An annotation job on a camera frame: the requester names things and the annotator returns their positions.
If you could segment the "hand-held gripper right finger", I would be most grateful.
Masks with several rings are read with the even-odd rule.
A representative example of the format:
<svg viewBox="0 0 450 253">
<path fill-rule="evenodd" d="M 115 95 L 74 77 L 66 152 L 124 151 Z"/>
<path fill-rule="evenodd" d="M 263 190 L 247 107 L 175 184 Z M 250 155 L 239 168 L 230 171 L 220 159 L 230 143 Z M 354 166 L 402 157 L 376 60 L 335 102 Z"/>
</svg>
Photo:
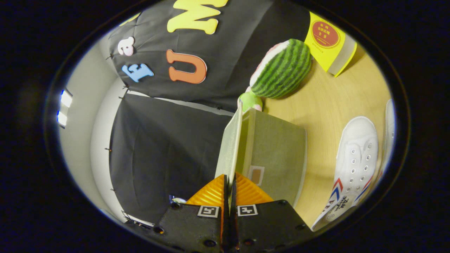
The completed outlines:
<svg viewBox="0 0 450 253">
<path fill-rule="evenodd" d="M 314 237 L 287 200 L 272 199 L 242 174 L 235 174 L 230 197 L 232 253 L 278 253 Z"/>
</svg>

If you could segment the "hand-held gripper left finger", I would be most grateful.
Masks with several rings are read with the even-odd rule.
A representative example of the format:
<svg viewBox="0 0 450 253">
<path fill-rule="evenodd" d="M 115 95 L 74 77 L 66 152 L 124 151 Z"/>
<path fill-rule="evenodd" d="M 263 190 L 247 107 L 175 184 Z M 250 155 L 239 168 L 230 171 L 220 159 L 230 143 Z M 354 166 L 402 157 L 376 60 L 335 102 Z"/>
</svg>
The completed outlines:
<svg viewBox="0 0 450 253">
<path fill-rule="evenodd" d="M 227 183 L 220 175 L 186 203 L 172 203 L 155 225 L 158 242 L 180 253 L 222 253 L 228 243 Z"/>
</svg>

